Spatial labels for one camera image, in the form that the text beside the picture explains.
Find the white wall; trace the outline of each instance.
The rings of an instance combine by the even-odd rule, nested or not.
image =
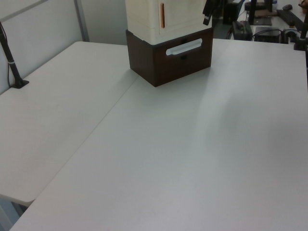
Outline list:
[[[90,42],[126,45],[125,0],[79,0]]]
[[[22,78],[72,43],[82,41],[74,0],[48,0],[2,25]],[[7,60],[0,47],[0,94],[8,88],[6,76]]]

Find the brown wooden box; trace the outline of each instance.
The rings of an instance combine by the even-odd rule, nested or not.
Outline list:
[[[151,45],[126,30],[130,68],[154,87],[171,82],[211,66],[213,28]],[[177,55],[166,50],[202,39],[202,45]]]

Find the table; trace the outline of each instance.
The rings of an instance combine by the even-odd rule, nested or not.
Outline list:
[[[137,78],[126,50],[77,42],[0,96],[0,197],[37,198]]]
[[[306,231],[307,95],[304,52],[214,39],[211,68],[139,77],[12,231]]]

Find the white handle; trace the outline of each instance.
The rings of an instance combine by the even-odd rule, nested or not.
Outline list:
[[[179,45],[179,46],[176,46],[176,47],[173,47],[173,48],[166,50],[166,55],[181,54],[185,51],[190,51],[190,50],[195,49],[197,47],[201,47],[201,44],[202,44],[201,38],[194,40],[194,41],[191,41],[191,42],[187,42],[187,43],[184,43],[182,45]]]

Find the drawer handle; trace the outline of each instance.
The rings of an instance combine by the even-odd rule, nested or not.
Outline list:
[[[187,42],[187,43],[184,43],[182,45],[179,45],[179,46],[176,46],[176,47],[173,47],[173,48],[169,48],[168,50],[166,50],[166,55],[181,54],[183,52],[190,51],[192,49],[201,47],[201,44],[202,44],[201,38],[194,40],[194,41],[191,41],[191,42]]]
[[[160,4],[160,21],[161,27],[165,28],[165,5],[163,3]]]

